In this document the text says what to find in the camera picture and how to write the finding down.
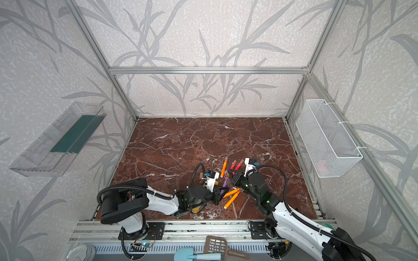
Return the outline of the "purple capped marker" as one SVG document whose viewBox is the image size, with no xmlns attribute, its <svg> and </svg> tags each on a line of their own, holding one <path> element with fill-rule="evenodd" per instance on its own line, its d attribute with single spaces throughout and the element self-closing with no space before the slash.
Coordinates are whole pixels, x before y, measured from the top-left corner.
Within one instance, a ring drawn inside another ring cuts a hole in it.
<svg viewBox="0 0 418 261">
<path fill-rule="evenodd" d="M 221 190 L 221 193 L 223 193 L 223 191 L 225 190 L 225 188 L 227 187 L 229 179 L 226 177 L 223 183 L 223 189 Z"/>
</svg>

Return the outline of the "orange capped marker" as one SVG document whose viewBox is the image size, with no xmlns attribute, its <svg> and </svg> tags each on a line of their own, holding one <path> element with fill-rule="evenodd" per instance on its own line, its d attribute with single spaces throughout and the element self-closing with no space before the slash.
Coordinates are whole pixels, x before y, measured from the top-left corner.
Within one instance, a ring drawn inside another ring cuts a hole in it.
<svg viewBox="0 0 418 261">
<path fill-rule="evenodd" d="M 239 192 L 240 190 L 241 190 L 241 189 L 240 189 L 240 188 L 238 188 L 238 189 L 235 189 L 235 190 L 229 191 L 228 193 L 226 193 L 226 194 L 223 196 L 223 198 L 228 197 L 228 196 L 230 196 L 230 195 L 233 195 L 233 194 L 235 194 L 235 193 Z"/>
<path fill-rule="evenodd" d="M 224 209 L 228 209 L 229 206 L 236 200 L 236 198 L 238 197 L 239 194 L 240 194 L 240 191 L 237 191 L 236 193 L 234 193 L 232 198 L 224 206 Z"/>
</svg>

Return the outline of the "orange marker pen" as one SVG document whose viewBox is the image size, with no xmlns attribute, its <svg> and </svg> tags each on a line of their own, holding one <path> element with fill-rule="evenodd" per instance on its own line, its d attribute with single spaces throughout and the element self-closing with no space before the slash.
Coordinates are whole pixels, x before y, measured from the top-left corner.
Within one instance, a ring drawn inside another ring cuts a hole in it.
<svg viewBox="0 0 418 261">
<path fill-rule="evenodd" d="M 228 156 L 227 156 L 227 157 L 225 157 L 225 159 L 224 159 L 224 163 L 223 163 L 223 167 L 222 167 L 222 170 L 221 170 L 221 175 L 220 175 L 220 177 L 224 177 L 224 175 L 225 175 L 225 171 L 226 171 L 226 167 L 227 167 L 227 164 L 228 164 Z"/>
</svg>

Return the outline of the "red marker pen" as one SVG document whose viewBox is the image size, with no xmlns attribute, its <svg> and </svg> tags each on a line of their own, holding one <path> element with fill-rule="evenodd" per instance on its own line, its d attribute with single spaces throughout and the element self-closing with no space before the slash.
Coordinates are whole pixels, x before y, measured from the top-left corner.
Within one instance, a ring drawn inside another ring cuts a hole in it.
<svg viewBox="0 0 418 261">
<path fill-rule="evenodd" d="M 240 167 L 242 166 L 243 162 L 244 162 L 244 160 L 241 160 L 241 161 L 238 163 L 238 165 L 235 167 L 235 170 L 239 170 L 239 169 L 240 169 Z"/>
</svg>

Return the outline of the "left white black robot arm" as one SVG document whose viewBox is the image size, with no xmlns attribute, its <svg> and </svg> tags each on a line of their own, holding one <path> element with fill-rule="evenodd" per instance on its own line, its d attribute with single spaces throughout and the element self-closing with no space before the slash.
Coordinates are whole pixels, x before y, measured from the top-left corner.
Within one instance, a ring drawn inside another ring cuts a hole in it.
<svg viewBox="0 0 418 261">
<path fill-rule="evenodd" d="M 102 189 L 96 199 L 101 208 L 100 222 L 119 224 L 119 240 L 135 240 L 153 231 L 143 210 L 180 218 L 203 210 L 209 203 L 219 205 L 228 191 L 214 183 L 212 187 L 200 184 L 166 194 L 148 186 L 145 178 L 137 178 Z"/>
</svg>

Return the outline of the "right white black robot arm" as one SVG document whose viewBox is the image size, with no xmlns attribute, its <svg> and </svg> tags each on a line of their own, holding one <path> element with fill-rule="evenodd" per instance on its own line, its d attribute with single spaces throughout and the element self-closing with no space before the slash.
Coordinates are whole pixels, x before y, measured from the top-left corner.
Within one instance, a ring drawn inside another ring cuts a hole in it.
<svg viewBox="0 0 418 261">
<path fill-rule="evenodd" d="M 262 168 L 272 168 L 284 177 L 282 197 L 271 192 Z M 257 210 L 266 217 L 270 233 L 298 246 L 317 261 L 364 261 L 376 258 L 369 251 L 356 245 L 342 228 L 325 227 L 300 214 L 287 203 L 287 176 L 273 165 L 261 165 L 247 172 L 229 170 L 231 183 L 253 197 Z"/>
</svg>

